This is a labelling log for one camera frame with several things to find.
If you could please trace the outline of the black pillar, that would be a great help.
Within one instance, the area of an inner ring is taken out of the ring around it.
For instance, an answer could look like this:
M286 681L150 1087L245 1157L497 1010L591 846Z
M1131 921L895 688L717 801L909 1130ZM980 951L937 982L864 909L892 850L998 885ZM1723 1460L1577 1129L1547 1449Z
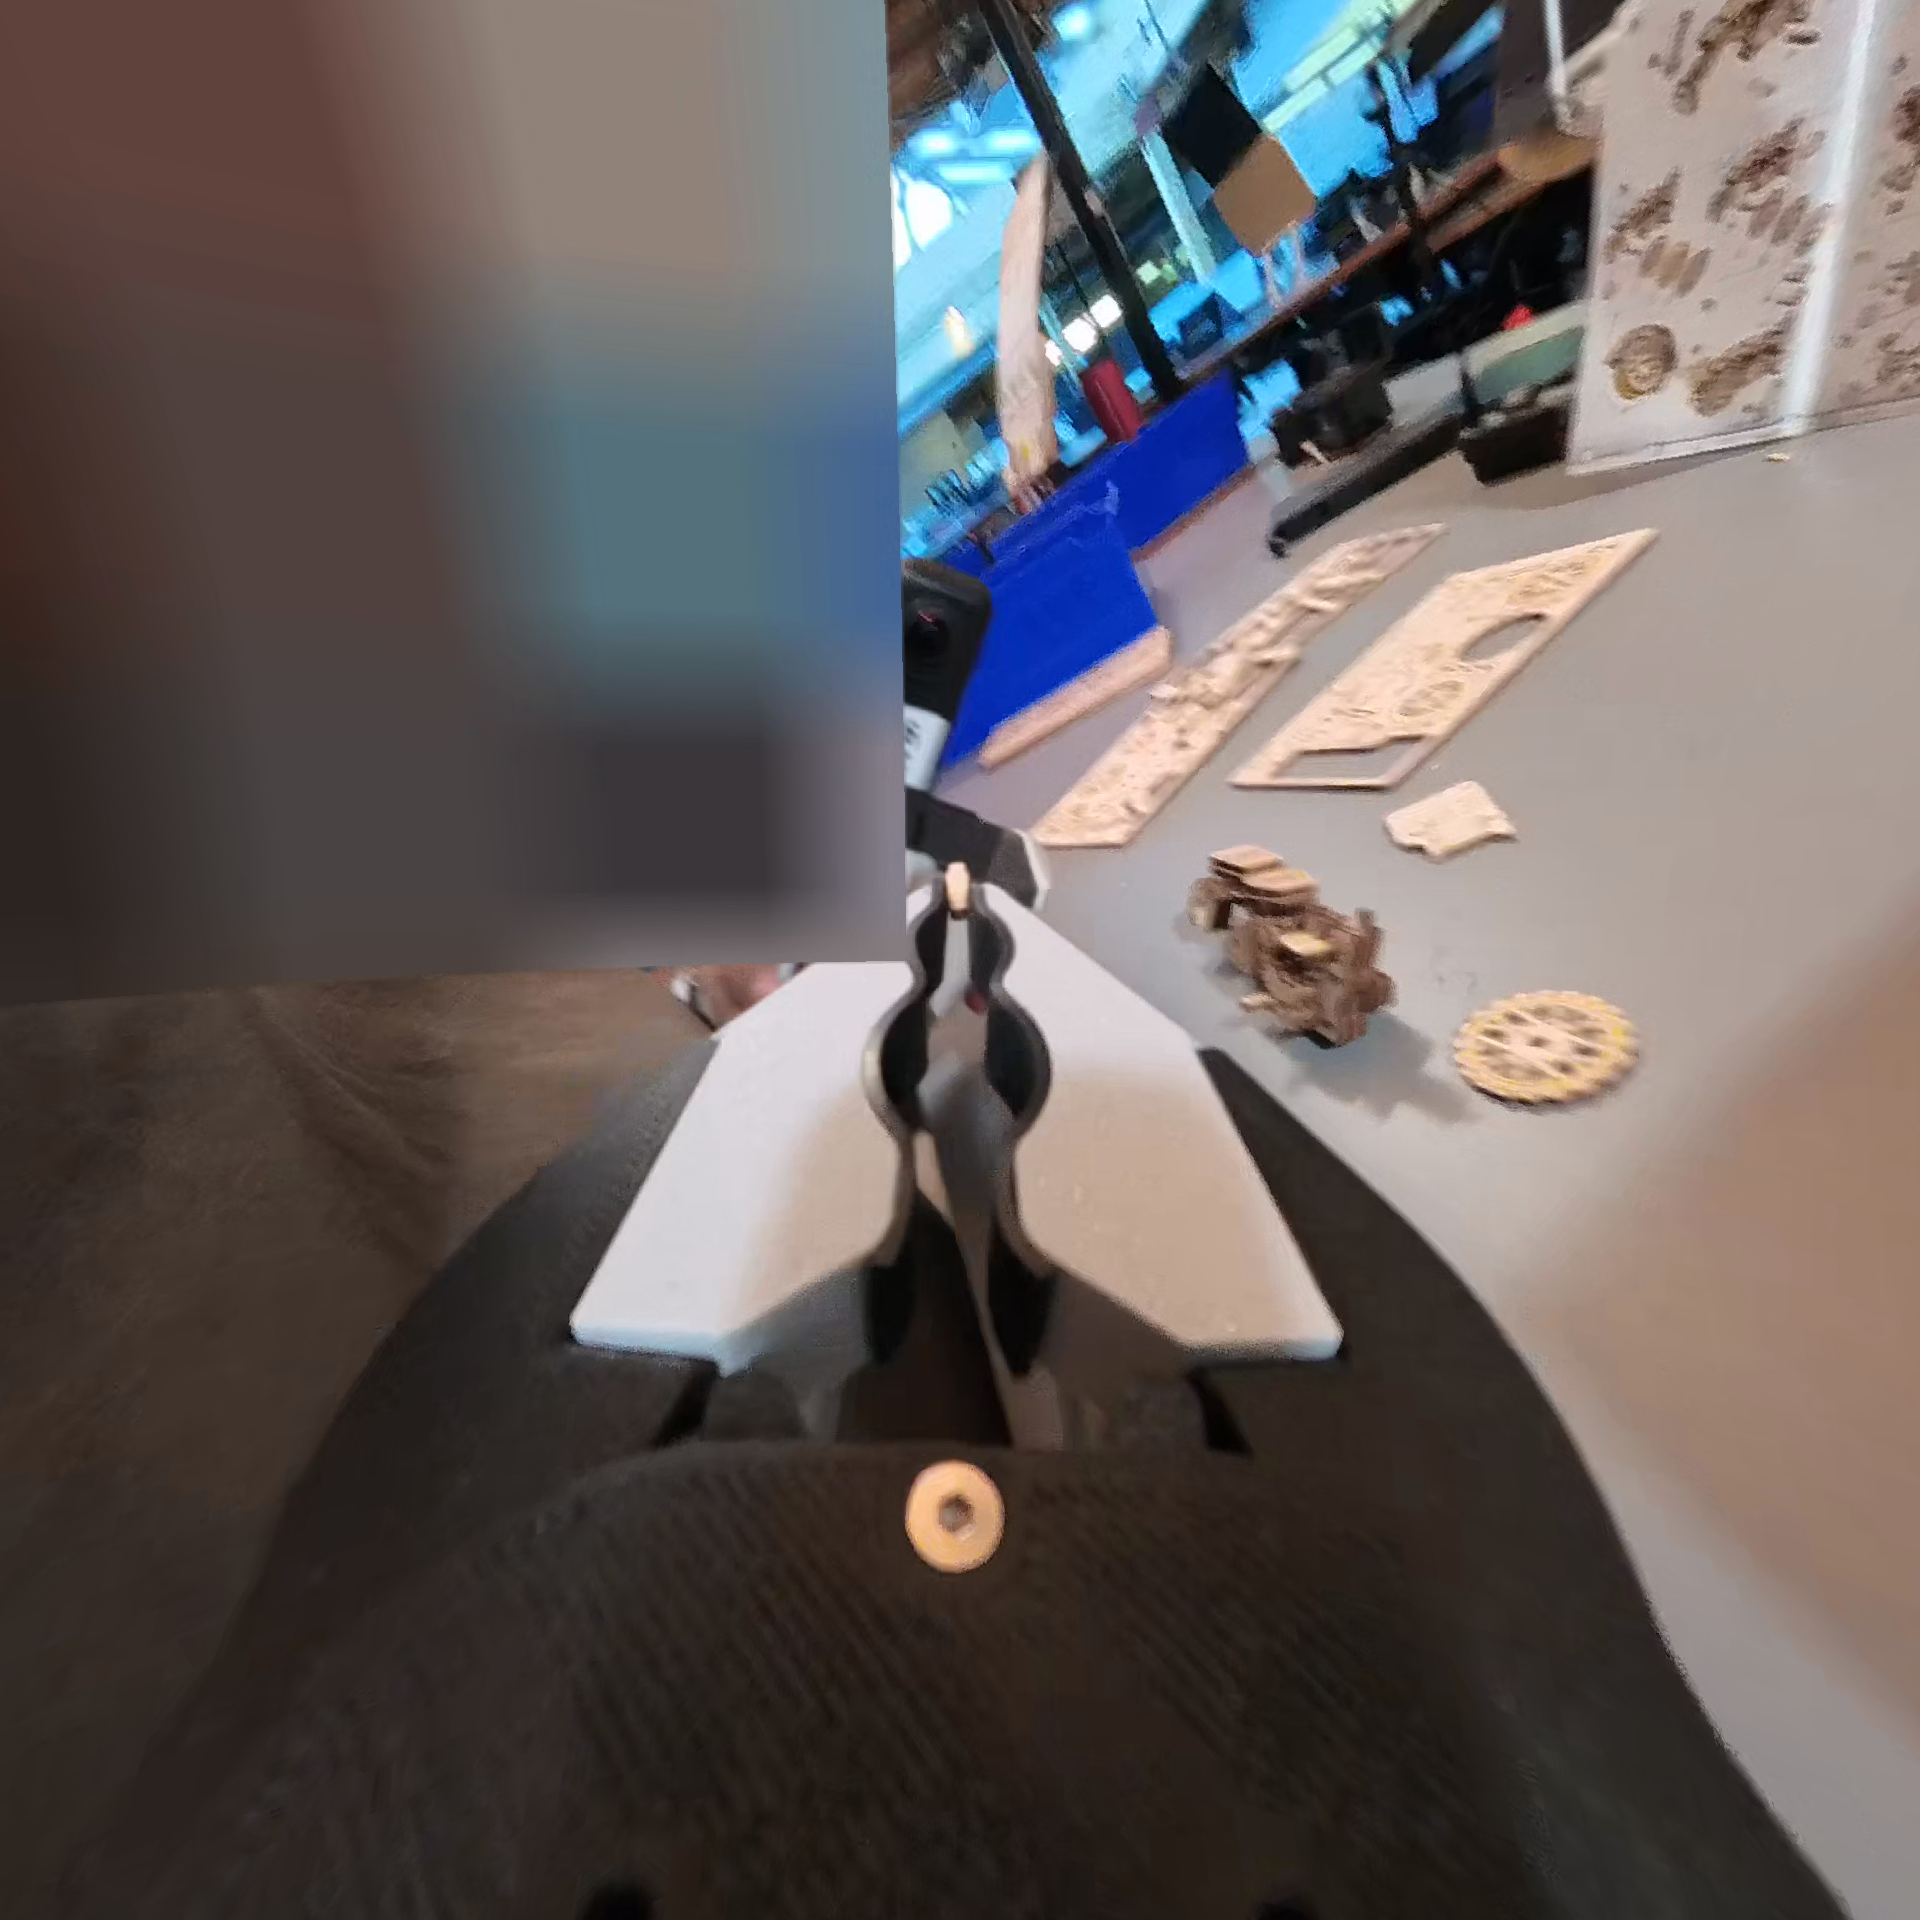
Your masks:
M980 16L993 53L1025 108L1099 277L1119 303L1123 328L1133 342L1151 393L1159 401L1179 399L1187 393L1187 382L1155 328L1135 270L1068 130L1064 113L1040 64L1025 14L1014 2L974 2L972 9Z

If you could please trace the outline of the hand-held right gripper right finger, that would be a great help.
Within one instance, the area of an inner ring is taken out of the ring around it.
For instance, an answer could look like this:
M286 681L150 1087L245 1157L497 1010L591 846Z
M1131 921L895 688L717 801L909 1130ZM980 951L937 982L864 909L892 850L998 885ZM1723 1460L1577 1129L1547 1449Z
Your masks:
M1197 1045L1012 896L974 896L990 1082L1012 1122L996 1230L1072 1312L1174 1365L1329 1360L1340 1324Z

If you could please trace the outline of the wooden puzzle sheet with cutouts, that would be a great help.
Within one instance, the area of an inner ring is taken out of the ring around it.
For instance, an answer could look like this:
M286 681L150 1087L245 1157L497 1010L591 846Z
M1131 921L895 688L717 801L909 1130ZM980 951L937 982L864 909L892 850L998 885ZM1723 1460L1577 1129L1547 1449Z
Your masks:
M1655 527L1638 527L1447 576L1230 783L1280 792L1398 789L1657 538Z

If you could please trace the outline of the long wooden puzzle sheet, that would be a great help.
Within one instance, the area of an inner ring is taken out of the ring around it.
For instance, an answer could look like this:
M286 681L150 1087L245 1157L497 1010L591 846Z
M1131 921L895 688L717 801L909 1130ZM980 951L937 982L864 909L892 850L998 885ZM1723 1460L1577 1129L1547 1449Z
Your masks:
M1031 828L1047 850L1127 847L1300 661L1310 639L1416 560L1441 521L1353 537L1173 668L1139 719Z

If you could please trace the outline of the person's dark brown clothing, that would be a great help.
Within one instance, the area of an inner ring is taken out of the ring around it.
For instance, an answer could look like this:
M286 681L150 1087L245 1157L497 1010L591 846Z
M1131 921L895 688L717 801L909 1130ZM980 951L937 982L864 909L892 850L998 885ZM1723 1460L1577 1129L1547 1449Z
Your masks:
M647 970L5 1008L5 1916L55 1913L379 1338L702 1032Z

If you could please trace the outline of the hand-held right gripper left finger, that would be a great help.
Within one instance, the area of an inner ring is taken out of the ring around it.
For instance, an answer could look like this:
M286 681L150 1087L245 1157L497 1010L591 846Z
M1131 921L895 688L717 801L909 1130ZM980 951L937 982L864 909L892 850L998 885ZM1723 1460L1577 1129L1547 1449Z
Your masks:
M606 1356L774 1376L808 1425L947 1425L963 1253L924 1188L949 903L905 952L815 965L721 1025L569 1312Z

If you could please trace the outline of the blue plastic bin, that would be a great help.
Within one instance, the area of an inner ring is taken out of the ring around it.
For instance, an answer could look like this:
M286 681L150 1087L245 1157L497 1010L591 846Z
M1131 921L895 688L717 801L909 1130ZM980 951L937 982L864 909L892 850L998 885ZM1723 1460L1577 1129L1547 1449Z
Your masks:
M943 561L983 580L992 620L943 766L972 758L987 735L1118 648L1159 626L1135 550L1251 470L1230 373L1105 446L1037 510L985 543L959 541Z

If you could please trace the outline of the grey desk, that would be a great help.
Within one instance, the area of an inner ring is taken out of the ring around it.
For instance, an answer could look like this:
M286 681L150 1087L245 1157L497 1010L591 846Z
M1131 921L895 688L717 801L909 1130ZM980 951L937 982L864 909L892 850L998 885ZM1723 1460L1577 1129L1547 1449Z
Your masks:
M1047 916L1233 1056L1472 1284L1588 1458L1667 1638L1851 1916L1916 1916L1916 417L1638 472L1425 468L1312 541L1441 521ZM1241 756L1456 568L1657 543L1391 796ZM1519 839L1430 862L1388 810L1475 778ZM1184 890L1264 842L1384 929L1363 1045L1259 1037ZM1518 1109L1451 1039L1519 992L1638 1030Z

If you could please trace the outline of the white box with brown print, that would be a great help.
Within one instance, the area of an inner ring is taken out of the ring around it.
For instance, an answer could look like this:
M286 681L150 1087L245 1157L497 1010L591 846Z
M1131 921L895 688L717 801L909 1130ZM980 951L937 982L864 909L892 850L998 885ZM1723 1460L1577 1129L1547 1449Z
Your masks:
M1620 5L1573 472L1917 401L1917 5Z

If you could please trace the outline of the black device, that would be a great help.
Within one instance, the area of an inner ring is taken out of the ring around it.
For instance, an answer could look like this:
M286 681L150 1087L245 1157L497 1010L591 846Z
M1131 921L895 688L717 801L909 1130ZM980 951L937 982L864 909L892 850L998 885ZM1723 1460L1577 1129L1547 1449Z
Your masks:
M1321 377L1270 415L1287 489L1264 546L1284 560L1308 537L1447 457L1467 421L1459 354L1408 373L1360 362Z

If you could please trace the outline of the wooden gear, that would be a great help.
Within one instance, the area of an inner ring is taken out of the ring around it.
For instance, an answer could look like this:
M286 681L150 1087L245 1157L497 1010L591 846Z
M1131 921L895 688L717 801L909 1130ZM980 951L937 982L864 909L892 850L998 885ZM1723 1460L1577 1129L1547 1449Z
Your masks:
M1475 1093L1518 1109L1557 1109L1617 1085L1638 1063L1631 1018L1583 992L1519 992L1470 1015L1451 1063Z

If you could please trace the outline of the white hanging banner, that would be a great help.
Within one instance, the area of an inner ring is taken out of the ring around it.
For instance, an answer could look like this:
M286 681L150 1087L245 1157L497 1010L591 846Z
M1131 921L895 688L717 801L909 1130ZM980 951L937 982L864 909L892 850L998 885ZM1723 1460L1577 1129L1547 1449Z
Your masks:
M996 415L1004 485L1019 513L1041 502L1059 461L1053 367L1040 321L1049 205L1052 166L1040 152L1019 173L998 237Z

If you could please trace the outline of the broken wooden sheet fragment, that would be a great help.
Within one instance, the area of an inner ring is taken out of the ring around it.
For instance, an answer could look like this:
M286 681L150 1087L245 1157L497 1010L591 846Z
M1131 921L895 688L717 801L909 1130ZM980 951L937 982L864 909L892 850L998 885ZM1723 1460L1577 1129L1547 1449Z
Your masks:
M1519 829L1493 792L1475 781L1456 781L1424 800L1393 807L1383 815L1388 840L1430 862L1448 862L1477 847L1513 842Z

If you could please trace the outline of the wooden model assembly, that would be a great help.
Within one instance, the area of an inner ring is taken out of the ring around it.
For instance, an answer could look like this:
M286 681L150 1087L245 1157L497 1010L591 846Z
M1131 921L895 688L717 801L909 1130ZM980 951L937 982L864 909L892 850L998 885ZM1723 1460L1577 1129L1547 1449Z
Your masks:
M1187 898L1188 921L1223 938L1247 992L1244 1013L1321 1046L1358 1041L1396 996L1369 909L1332 909L1319 882L1259 846L1212 853Z

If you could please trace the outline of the plain wooden board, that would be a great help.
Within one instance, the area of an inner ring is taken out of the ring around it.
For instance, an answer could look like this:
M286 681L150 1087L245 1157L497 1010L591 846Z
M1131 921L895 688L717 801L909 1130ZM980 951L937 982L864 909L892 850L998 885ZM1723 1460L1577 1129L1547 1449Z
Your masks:
M1144 631L1115 653L1092 662L1060 688L1012 712L987 734L976 751L983 770L1035 749L1055 734L1103 711L1141 688L1159 682L1173 662L1173 636L1166 626Z

